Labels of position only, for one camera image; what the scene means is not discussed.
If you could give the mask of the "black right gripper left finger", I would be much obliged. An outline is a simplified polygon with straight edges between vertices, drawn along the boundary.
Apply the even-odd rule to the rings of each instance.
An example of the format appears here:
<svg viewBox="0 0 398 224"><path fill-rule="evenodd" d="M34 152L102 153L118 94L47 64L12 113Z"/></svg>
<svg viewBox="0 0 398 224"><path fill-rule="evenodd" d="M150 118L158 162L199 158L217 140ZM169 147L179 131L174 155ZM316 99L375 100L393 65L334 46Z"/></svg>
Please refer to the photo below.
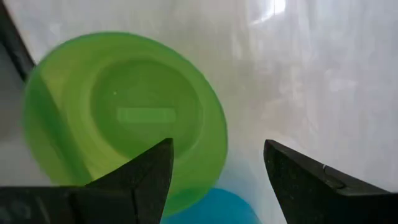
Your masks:
<svg viewBox="0 0 398 224"><path fill-rule="evenodd" d="M76 224L160 224L174 165L166 138L73 193Z"/></svg>

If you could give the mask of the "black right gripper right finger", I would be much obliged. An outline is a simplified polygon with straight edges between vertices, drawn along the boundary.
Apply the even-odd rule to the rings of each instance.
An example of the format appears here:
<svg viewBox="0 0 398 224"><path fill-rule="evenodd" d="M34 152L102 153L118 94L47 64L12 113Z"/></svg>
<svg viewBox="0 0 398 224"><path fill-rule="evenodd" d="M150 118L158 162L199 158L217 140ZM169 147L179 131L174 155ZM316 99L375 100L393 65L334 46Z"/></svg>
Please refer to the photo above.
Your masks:
<svg viewBox="0 0 398 224"><path fill-rule="evenodd" d="M275 140L264 163L287 224L389 224L389 192Z"/></svg>

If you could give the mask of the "green bowl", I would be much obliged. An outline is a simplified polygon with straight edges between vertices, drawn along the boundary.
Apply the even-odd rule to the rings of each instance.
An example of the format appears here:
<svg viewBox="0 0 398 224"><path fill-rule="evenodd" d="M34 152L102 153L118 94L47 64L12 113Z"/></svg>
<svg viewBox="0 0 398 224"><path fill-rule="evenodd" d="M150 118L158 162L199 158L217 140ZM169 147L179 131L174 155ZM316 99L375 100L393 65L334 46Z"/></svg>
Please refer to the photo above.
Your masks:
<svg viewBox="0 0 398 224"><path fill-rule="evenodd" d="M173 49L124 32L82 35L47 54L25 84L22 119L32 155L58 185L87 184L172 139L166 216L214 187L228 151L205 76Z"/></svg>

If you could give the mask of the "blue bowl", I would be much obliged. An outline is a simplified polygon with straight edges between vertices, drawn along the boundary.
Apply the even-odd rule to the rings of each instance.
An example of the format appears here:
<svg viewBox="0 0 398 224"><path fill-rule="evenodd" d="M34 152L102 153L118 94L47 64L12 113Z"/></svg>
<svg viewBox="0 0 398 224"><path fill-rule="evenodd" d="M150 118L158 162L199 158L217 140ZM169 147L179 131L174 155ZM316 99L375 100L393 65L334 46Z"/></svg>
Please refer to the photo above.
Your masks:
<svg viewBox="0 0 398 224"><path fill-rule="evenodd" d="M234 193L211 189L188 209L163 217L160 224L262 224L250 204Z"/></svg>

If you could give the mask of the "black table edge frame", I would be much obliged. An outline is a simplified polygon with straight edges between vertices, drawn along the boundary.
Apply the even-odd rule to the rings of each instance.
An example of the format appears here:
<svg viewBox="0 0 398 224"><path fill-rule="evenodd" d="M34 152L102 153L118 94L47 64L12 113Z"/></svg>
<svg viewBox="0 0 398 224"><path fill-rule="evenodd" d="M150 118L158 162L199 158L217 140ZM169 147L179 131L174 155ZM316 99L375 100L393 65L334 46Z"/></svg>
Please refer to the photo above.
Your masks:
<svg viewBox="0 0 398 224"><path fill-rule="evenodd" d="M0 0L0 43L5 47L21 80L25 82L35 67L35 62L22 40L4 0Z"/></svg>

